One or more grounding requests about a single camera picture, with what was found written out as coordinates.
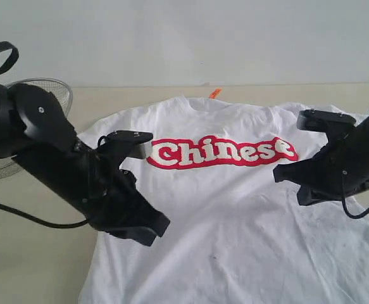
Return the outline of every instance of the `orange tag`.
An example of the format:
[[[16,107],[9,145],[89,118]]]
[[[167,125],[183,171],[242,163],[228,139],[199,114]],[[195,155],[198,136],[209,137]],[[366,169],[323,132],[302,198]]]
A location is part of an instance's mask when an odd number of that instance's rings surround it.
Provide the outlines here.
[[[210,94],[210,98],[215,99],[220,93],[221,93],[222,89],[219,87],[217,88],[215,91],[213,91]]]

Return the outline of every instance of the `white wall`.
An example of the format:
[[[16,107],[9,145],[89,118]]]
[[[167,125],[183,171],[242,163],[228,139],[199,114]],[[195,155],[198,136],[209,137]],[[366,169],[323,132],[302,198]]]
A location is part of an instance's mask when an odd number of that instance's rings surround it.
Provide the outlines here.
[[[1,82],[73,86],[369,81],[369,0],[0,0]]]

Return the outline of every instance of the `metal basket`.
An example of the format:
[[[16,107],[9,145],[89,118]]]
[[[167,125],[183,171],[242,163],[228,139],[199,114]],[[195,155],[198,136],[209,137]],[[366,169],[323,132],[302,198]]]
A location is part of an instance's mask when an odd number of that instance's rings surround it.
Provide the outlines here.
[[[6,85],[6,87],[11,87],[15,84],[30,84],[41,87],[47,92],[52,92],[59,101],[63,113],[65,113],[66,117],[68,116],[70,107],[72,106],[73,93],[70,86],[66,83],[50,78],[33,78],[12,82]],[[13,162],[11,158],[3,158],[0,160],[0,179],[11,176],[21,170],[22,168]]]

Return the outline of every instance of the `beige table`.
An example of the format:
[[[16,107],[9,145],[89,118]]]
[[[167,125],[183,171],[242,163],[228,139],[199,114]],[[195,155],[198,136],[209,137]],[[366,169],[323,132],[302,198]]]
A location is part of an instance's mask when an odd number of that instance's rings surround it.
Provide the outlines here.
[[[177,95],[208,96],[214,89],[76,88],[70,120],[82,131],[98,118],[125,108]],[[255,105],[333,104],[345,111],[369,112],[369,84],[224,87],[219,98]],[[359,200],[367,205],[369,193]],[[53,222],[82,218],[26,172],[0,180],[0,202]],[[0,212],[0,303],[76,303],[95,240],[96,232],[90,227],[59,231]]]

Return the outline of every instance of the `black strap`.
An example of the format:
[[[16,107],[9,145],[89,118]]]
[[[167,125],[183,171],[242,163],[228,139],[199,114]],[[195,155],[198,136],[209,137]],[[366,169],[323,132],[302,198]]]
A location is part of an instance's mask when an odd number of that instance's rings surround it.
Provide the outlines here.
[[[7,72],[10,68],[13,67],[13,65],[18,60],[18,50],[17,48],[9,43],[8,41],[2,41],[0,42],[0,53],[11,50],[11,54],[8,56],[7,60],[3,63],[2,66],[0,66],[0,75]]]

